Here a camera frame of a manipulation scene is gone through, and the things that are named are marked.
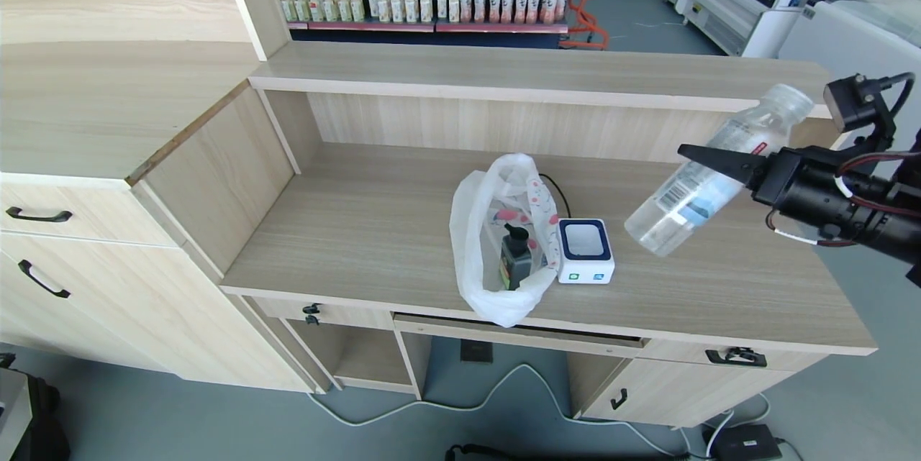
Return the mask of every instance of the white barcode scanner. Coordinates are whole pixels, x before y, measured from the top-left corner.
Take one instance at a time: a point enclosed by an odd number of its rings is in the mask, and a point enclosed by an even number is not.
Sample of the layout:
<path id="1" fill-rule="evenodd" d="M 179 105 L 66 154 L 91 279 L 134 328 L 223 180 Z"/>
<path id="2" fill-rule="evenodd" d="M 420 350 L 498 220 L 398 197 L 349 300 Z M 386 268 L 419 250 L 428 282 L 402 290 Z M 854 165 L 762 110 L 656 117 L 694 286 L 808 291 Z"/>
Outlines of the white barcode scanner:
<path id="1" fill-rule="evenodd" d="M 614 252 L 601 219 L 560 219 L 561 283 L 604 285 L 614 277 Z"/>

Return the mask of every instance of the soap dispenser bottle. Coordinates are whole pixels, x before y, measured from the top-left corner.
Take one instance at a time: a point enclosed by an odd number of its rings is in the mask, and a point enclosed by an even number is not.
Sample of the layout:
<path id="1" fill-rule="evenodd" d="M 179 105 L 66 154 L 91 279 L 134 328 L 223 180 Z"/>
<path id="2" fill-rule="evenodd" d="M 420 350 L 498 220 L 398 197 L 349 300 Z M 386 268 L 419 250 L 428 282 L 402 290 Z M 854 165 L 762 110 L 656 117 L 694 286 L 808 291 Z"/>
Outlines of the soap dispenser bottle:
<path id="1" fill-rule="evenodd" d="M 521 280 L 530 275 L 530 249 L 527 248 L 527 229 L 506 224 L 509 234 L 502 238 L 502 257 L 499 270 L 506 290 L 519 288 Z"/>

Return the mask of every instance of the wooden panel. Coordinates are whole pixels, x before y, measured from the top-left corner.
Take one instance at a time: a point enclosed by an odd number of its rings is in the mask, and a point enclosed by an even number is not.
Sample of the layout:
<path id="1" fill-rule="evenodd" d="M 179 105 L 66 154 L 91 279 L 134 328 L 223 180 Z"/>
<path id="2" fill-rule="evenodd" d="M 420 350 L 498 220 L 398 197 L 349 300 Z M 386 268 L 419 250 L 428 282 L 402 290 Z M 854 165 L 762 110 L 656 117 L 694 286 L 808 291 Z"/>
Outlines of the wooden panel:
<path id="1" fill-rule="evenodd" d="M 303 321 L 304 307 L 310 303 L 300 301 L 286 301 L 255 297 L 253 300 L 259 305 L 266 316 L 292 321 Z M 394 329 L 394 317 L 386 310 L 374 310 L 359 306 L 342 306 L 338 304 L 318 304 L 319 314 L 316 314 L 320 323 L 346 324 L 350 327 L 365 327 L 365 329 Z"/>
<path id="2" fill-rule="evenodd" d="M 616 357 L 634 357 L 643 348 L 640 340 L 628 340 L 621 337 L 529 329 L 529 327 L 503 329 L 495 324 L 437 317 L 395 316 L 394 326 L 405 332 L 435 334 L 435 336 L 454 337 L 454 339 L 472 339 L 515 346 L 543 347 L 546 350 L 561 350 L 561 352 L 593 353 Z"/>
<path id="3" fill-rule="evenodd" d="M 96 240 L 175 245 L 167 232 L 128 191 L 53 186 L 42 183 L 0 182 L 0 229 Z M 14 219 L 6 210 L 16 206 L 23 216 L 50 217 L 61 211 L 73 216 L 66 222 L 30 222 Z"/>
<path id="4" fill-rule="evenodd" d="M 415 398 L 425 395 L 425 375 L 428 373 L 428 356 L 432 350 L 432 337 L 427 334 L 394 332 L 404 365 L 412 382 Z"/>
<path id="5" fill-rule="evenodd" d="M 245 88 L 141 183 L 224 273 L 293 174 L 259 97 Z"/>
<path id="6" fill-rule="evenodd" d="M 256 57 L 266 60 L 291 41 L 285 16 L 278 0 L 236 0 L 246 31 L 253 41 Z"/>
<path id="7" fill-rule="evenodd" d="M 626 362 L 583 415 L 694 427 L 793 375 L 785 370 L 733 368 L 663 360 Z M 611 400 L 627 399 L 616 411 Z"/>
<path id="8" fill-rule="evenodd" d="M 96 360 L 148 370 L 164 370 L 160 364 L 138 352 L 124 337 L 106 329 L 73 304 L 47 293 L 19 270 L 22 257 L 0 254 L 0 332 L 4 339 L 27 347 L 60 352 L 80 359 Z M 39 268 L 36 278 L 51 284 Z"/>
<path id="9" fill-rule="evenodd" d="M 652 339 L 644 347 L 638 357 L 644 359 L 678 360 L 678 362 L 692 362 L 695 364 L 710 364 L 705 350 L 716 350 L 720 357 L 726 356 L 730 347 L 718 344 L 700 344 L 678 342 L 674 340 Z M 776 370 L 803 370 L 810 365 L 825 359 L 822 353 L 782 352 L 782 350 L 765 350 L 763 347 L 754 347 L 757 353 L 767 358 L 768 369 Z"/>
<path id="10" fill-rule="evenodd" d="M 307 95 L 286 91 L 259 91 L 259 95 L 276 125 L 295 173 L 300 175 L 322 143 Z"/>
<path id="11" fill-rule="evenodd" d="M 685 162 L 678 146 L 707 143 L 728 116 L 719 111 L 351 94 L 311 93 L 309 100 L 327 142 L 662 163 Z M 823 136 L 821 129 L 830 133 Z M 809 130 L 799 140 L 821 137 L 828 145 L 838 135 L 831 123 L 811 124 Z"/>
<path id="12" fill-rule="evenodd" d="M 249 42 L 4 45 L 4 175 L 121 185 L 256 64 Z"/>
<path id="13" fill-rule="evenodd" d="M 602 357 L 586 353 L 566 353 L 569 369 L 569 399 L 573 418 L 579 418 L 606 389 L 618 367 L 627 362 L 620 357 Z"/>
<path id="14" fill-rule="evenodd" d="M 263 339 L 272 345 L 293 369 L 302 374 L 316 392 L 326 393 L 330 385 L 329 379 L 278 319 L 266 316 L 253 298 L 230 295 L 227 299 L 246 317 L 251 326 L 262 334 Z"/>
<path id="15" fill-rule="evenodd" d="M 458 183 L 494 159 L 490 152 L 326 143 L 312 168 L 279 196 L 222 285 L 230 293 L 358 300 L 406 314 L 477 320 L 458 293 L 447 222 Z M 766 231 L 766 207 L 747 196 L 670 257 L 656 257 L 622 225 L 673 165 L 535 160 L 566 193 L 574 216 L 607 222 L 617 270 L 610 287 L 554 283 L 524 326 L 730 346 L 744 339 L 790 352 L 876 349 L 822 261 Z"/>
<path id="16" fill-rule="evenodd" d="M 66 303 L 182 378 L 309 389 L 181 249 L 25 234 L 4 234 L 3 248 L 70 291 Z"/>
<path id="17" fill-rule="evenodd" d="M 4 45 L 250 42 L 235 0 L 0 0 L 0 8 L 4 12 L 0 22 Z"/>
<path id="18" fill-rule="evenodd" d="M 819 65 L 765 58 L 355 42 L 290 42 L 250 75 L 253 87 L 277 91 L 724 113 L 786 83 L 826 119 L 829 80 Z"/>

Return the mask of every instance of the bottle cap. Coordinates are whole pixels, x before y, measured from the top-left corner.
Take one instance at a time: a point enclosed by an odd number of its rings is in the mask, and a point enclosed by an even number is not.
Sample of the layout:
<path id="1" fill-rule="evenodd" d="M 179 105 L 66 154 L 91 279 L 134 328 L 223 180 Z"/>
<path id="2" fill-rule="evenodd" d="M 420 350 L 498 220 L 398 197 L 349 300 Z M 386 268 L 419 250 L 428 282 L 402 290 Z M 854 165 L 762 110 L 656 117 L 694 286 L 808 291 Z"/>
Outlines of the bottle cap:
<path id="1" fill-rule="evenodd" d="M 762 97 L 763 101 L 773 104 L 777 116 L 783 118 L 786 123 L 796 124 L 806 119 L 815 106 L 812 98 L 803 94 L 798 88 L 779 83 L 770 88 Z"/>

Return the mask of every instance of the robotic arm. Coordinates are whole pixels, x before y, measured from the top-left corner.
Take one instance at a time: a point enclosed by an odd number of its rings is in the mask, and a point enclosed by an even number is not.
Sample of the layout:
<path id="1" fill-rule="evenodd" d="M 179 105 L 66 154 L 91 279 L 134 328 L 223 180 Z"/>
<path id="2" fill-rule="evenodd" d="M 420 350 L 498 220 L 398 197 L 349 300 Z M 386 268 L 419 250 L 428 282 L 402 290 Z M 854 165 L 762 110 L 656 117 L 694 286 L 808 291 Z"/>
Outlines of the robotic arm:
<path id="1" fill-rule="evenodd" d="M 899 83 L 902 93 L 889 109 L 881 93 Z M 877 80 L 858 74 L 826 85 L 839 132 L 873 125 L 848 149 L 783 147 L 764 157 L 682 144 L 678 153 L 743 183 L 753 200 L 771 207 L 764 223 L 772 231 L 820 246 L 868 246 L 911 265 L 907 277 L 921 287 L 921 131 L 908 152 L 887 152 L 914 83 L 911 73 Z M 892 179 L 871 175 L 884 160 L 902 161 Z M 817 228 L 822 239 L 779 231 L 776 212 Z"/>

